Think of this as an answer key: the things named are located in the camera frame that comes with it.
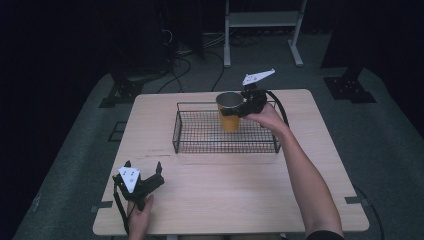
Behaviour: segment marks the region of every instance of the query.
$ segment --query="person's left hand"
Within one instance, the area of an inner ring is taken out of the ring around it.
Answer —
[[[142,240],[146,236],[150,224],[150,211],[152,210],[154,199],[154,196],[150,195],[145,200],[146,205],[143,211],[138,209],[137,204],[128,201],[127,214],[129,214],[128,225],[130,228],[130,240]]]

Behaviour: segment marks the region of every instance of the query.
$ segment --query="black sleeve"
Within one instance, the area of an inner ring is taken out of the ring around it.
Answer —
[[[344,238],[337,233],[321,230],[309,234],[306,240],[344,240]]]

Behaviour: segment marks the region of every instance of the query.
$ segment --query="wire basket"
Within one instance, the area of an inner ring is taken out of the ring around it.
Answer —
[[[222,129],[216,103],[177,103],[175,153],[278,153],[280,142],[258,123],[240,119],[235,132]]]

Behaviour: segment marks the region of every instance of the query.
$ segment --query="paper cup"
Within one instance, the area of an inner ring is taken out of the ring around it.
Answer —
[[[234,132],[238,129],[240,118],[237,115],[222,116],[221,109],[236,108],[243,103],[243,96],[236,92],[221,93],[216,97],[218,104],[219,120],[225,131]]]

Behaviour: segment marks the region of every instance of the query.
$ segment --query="person's right hand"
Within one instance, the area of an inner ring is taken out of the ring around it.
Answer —
[[[244,118],[259,123],[262,127],[271,130],[275,135],[278,135],[279,130],[287,126],[270,103],[265,104],[261,113],[251,113]]]
[[[142,240],[146,236],[150,224],[150,211],[152,210],[154,196],[150,195],[145,200],[143,211],[140,211],[133,201],[128,201],[127,213],[130,228],[129,239]]]

